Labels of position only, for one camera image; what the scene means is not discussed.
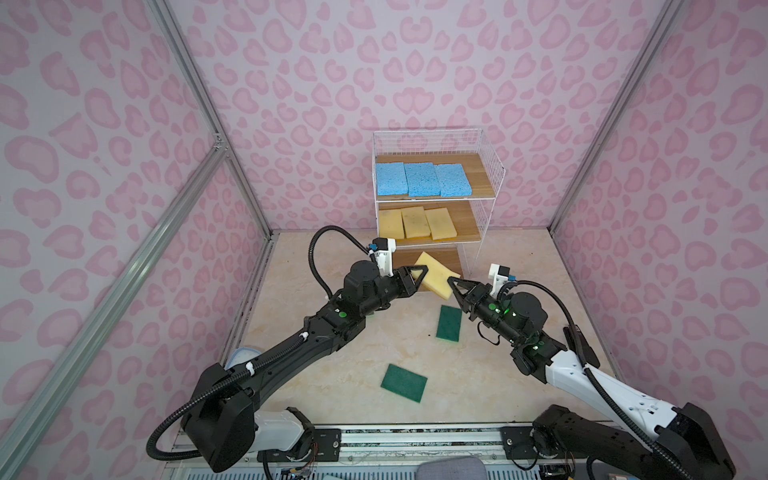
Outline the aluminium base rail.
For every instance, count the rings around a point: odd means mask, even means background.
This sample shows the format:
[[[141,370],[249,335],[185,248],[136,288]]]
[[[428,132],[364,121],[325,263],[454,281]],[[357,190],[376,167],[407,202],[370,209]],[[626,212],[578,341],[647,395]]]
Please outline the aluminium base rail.
[[[317,456],[297,463],[278,454],[265,470],[248,453],[223,473],[201,459],[169,463],[163,479],[415,479],[423,464],[472,457],[488,479],[630,479],[584,453],[560,450],[541,457],[529,423],[321,425]]]

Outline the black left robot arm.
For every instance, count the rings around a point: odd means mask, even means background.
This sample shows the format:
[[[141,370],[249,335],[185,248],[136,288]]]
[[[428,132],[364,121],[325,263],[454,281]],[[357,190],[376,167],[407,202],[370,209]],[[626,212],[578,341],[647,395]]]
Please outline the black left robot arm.
[[[281,343],[229,369],[208,367],[181,417],[182,430],[211,470],[220,473],[251,448],[261,428],[254,419],[263,403],[312,363],[343,348],[366,327],[366,318],[417,293],[429,272],[426,266],[405,266],[390,276],[371,261],[358,261],[343,287],[302,328]]]

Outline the small yellow sponge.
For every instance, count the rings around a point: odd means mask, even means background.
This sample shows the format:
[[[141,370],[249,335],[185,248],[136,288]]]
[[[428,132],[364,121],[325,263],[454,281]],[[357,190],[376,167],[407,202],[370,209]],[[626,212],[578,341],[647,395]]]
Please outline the small yellow sponge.
[[[402,211],[400,209],[380,210],[378,220],[380,237],[395,240],[403,240],[405,238]]]

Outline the green sponge middle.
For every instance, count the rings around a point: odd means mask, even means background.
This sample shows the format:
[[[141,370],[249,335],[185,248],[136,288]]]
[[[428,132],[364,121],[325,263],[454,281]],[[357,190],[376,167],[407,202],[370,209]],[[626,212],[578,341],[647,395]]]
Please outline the green sponge middle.
[[[462,311],[460,309],[442,305],[440,307],[436,337],[441,340],[458,343],[461,321]]]

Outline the blue sponge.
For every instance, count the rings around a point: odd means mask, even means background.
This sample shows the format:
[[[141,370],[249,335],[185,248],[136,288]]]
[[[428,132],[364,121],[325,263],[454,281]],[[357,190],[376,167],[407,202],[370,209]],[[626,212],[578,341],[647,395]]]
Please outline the blue sponge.
[[[441,185],[433,163],[407,163],[404,171],[409,197],[441,196]]]
[[[468,197],[472,195],[472,186],[461,164],[436,164],[435,172],[442,198]]]
[[[378,196],[407,195],[409,188],[402,162],[376,164],[376,192]]]

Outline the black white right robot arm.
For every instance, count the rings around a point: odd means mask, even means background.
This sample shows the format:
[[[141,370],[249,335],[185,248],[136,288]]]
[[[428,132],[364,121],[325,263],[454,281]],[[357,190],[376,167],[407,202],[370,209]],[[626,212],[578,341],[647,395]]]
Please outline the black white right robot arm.
[[[732,479],[736,466],[710,415],[654,398],[604,374],[589,363],[583,345],[565,345],[544,330],[548,315],[539,299],[517,291],[517,282],[499,288],[451,277],[460,309],[512,347],[518,370],[568,393],[611,421],[590,421],[552,405],[532,424],[543,453],[553,446],[586,455],[638,479]]]

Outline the green scouring pad front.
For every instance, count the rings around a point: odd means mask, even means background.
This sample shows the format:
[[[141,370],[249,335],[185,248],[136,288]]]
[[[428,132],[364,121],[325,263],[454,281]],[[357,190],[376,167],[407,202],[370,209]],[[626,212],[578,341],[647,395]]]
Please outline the green scouring pad front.
[[[394,364],[389,364],[380,387],[416,403],[422,401],[428,379]]]

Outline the grey chair back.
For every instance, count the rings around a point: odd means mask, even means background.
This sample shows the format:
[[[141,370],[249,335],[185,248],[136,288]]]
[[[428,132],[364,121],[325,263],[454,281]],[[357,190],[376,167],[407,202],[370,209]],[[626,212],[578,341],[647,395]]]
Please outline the grey chair back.
[[[484,463],[475,457],[458,457],[420,465],[415,480],[487,480]]]

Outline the light blue kitchen timer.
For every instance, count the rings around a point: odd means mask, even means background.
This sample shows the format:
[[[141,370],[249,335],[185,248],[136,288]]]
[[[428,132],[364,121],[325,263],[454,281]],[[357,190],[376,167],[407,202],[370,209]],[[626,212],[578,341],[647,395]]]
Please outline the light blue kitchen timer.
[[[261,352],[252,347],[239,347],[233,351],[231,356],[226,362],[225,368],[231,369],[237,365],[247,363],[251,360],[257,359],[261,355]]]

